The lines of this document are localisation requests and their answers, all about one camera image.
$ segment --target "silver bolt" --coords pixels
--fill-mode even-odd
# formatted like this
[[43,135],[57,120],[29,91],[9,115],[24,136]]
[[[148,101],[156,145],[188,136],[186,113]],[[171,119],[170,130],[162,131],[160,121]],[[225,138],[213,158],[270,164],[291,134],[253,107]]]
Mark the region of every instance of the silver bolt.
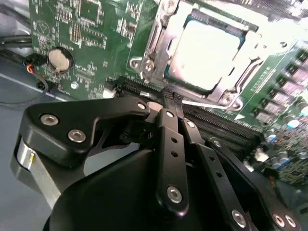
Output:
[[234,210],[232,210],[231,214],[232,214],[232,217],[233,217],[234,221],[236,222],[236,224],[238,224],[238,226],[240,226],[241,228],[246,227],[245,218],[242,216],[242,214],[239,211],[234,209]]
[[54,126],[54,125],[57,125],[59,123],[58,118],[56,116],[50,115],[50,114],[42,115],[40,117],[40,120],[44,125],[47,125],[47,126]]
[[167,188],[167,195],[173,203],[178,204],[182,201],[182,194],[176,187],[169,186]]
[[142,103],[138,103],[137,105],[138,105],[139,108],[145,109],[145,106]]
[[188,124],[189,127],[194,128],[194,124],[193,124],[192,121],[187,121],[187,124]]
[[72,83],[71,83],[71,88],[72,89],[77,89],[79,87],[79,85],[78,85],[78,83],[76,82],[76,81],[73,81]]
[[86,134],[77,129],[70,130],[67,136],[72,142],[75,143],[82,143],[86,140]]
[[169,116],[171,118],[174,117],[174,115],[171,112],[169,112],[169,111],[167,111],[166,114],[167,114],[167,116]]
[[293,219],[292,219],[289,215],[285,215],[285,218],[287,219],[288,223],[289,223],[293,228],[296,227],[295,222],[293,221]]
[[284,227],[284,221],[281,217],[279,217],[277,214],[273,214],[273,217],[275,219],[275,222],[280,226]]
[[173,14],[177,6],[173,0],[166,1],[163,5],[163,10],[167,15]]
[[214,141],[214,144],[218,147],[221,148],[221,144],[218,141]]

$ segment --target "screw hole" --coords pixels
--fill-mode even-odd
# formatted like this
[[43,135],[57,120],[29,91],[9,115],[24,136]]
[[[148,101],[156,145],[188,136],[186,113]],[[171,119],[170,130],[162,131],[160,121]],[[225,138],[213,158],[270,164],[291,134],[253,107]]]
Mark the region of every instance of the screw hole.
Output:
[[175,139],[175,138],[171,138],[171,140],[174,142],[174,143],[177,143],[178,142],[178,140],[177,139]]
[[222,177],[222,174],[220,172],[216,172],[216,175],[220,178]]
[[173,155],[174,157],[178,157],[179,156],[175,151],[172,151],[171,155]]
[[53,122],[54,122],[54,119],[51,118],[51,117],[48,117],[48,118],[46,118],[46,122],[53,123]]
[[286,42],[281,42],[279,44],[281,45],[282,48],[285,48],[288,45]]

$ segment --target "electrolytic capacitor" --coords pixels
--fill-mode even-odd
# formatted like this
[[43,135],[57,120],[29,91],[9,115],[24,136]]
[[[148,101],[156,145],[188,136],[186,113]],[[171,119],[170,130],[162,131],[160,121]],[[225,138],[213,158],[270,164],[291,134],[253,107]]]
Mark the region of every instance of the electrolytic capacitor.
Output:
[[271,159],[271,164],[272,164],[273,169],[278,169],[282,166],[281,163],[279,162],[278,158],[276,158],[276,157]]
[[274,142],[277,140],[277,135],[275,134],[274,129],[269,129],[266,131],[266,140],[268,142]]
[[284,117],[284,120],[288,128],[296,128],[299,125],[299,121],[295,119],[293,115],[287,115]]
[[283,165],[287,162],[289,162],[289,157],[288,157],[288,153],[287,152],[279,152],[278,153],[278,157],[279,157],[279,162]]
[[308,103],[301,101],[297,104],[297,107],[303,116],[308,116]]

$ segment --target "microchip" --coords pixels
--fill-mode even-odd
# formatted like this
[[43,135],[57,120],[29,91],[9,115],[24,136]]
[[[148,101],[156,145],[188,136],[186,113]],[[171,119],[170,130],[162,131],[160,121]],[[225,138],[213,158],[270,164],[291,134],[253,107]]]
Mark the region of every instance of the microchip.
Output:
[[280,81],[280,86],[284,93],[290,95],[298,95],[305,89],[303,86],[288,81],[286,79]]
[[262,112],[260,110],[257,110],[255,112],[256,119],[259,120],[262,123],[268,124],[272,120],[272,115]]
[[288,105],[293,101],[293,97],[290,95],[286,95],[281,91],[275,90],[271,93],[271,100],[281,105]]
[[89,23],[96,24],[99,18],[101,3],[99,1],[80,0],[79,16]]
[[278,105],[276,103],[273,103],[271,101],[264,101],[263,104],[263,109],[271,114],[274,114],[274,115],[278,115],[280,112],[282,112],[284,110],[284,107],[281,106],[281,105]]

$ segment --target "electronic component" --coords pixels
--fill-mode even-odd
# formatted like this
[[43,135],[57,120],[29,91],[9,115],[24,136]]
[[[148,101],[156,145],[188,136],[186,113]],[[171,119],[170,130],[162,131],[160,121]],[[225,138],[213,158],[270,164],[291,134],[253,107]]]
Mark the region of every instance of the electronic component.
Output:
[[298,60],[304,67],[308,67],[308,52],[302,51],[298,56]]
[[264,151],[262,151],[262,149],[258,148],[256,150],[255,159],[257,161],[265,162],[268,158],[269,158],[269,155],[267,155]]
[[290,102],[293,101],[293,97],[291,95],[287,95],[279,90],[272,90],[270,93],[270,99],[280,105],[287,106]]
[[278,153],[279,162],[283,165],[290,161],[288,153],[286,151]]
[[271,166],[273,169],[279,169],[282,167],[281,163],[279,162],[279,159],[277,157],[273,157],[271,159]]
[[268,142],[274,142],[277,140],[277,135],[275,134],[274,129],[267,130],[265,134]]
[[280,86],[281,86],[281,89],[286,93],[286,94],[289,94],[289,95],[293,95],[293,96],[296,96],[298,94],[300,94],[304,89],[305,87],[301,86],[301,85],[298,85],[294,82],[291,82],[285,78],[283,78],[280,82],[279,82]]
[[308,116],[308,103],[301,101],[297,104],[297,107],[303,116]]
[[276,116],[284,110],[283,106],[273,103],[269,100],[264,100],[262,103],[262,107],[268,113],[274,114]]
[[[213,46],[217,40],[220,41],[219,49]],[[180,38],[169,72],[187,83],[212,90],[234,68],[233,59],[239,46],[237,36],[213,26],[190,21]],[[205,70],[204,77],[192,75]]]
[[32,66],[41,66],[47,62],[47,57],[45,55],[33,53],[27,56],[24,60],[25,65],[31,64]]
[[72,54],[63,47],[51,49],[48,53],[48,59],[56,73],[65,72],[74,65]]
[[255,111],[255,117],[257,120],[264,124],[268,124],[273,119],[273,115],[263,112],[259,109]]
[[284,120],[288,128],[296,128],[299,125],[299,121],[295,119],[294,115],[287,115],[284,117]]
[[307,85],[308,83],[308,72],[304,69],[299,68],[296,65],[291,65],[288,68],[288,73],[291,75],[292,80],[300,85]]

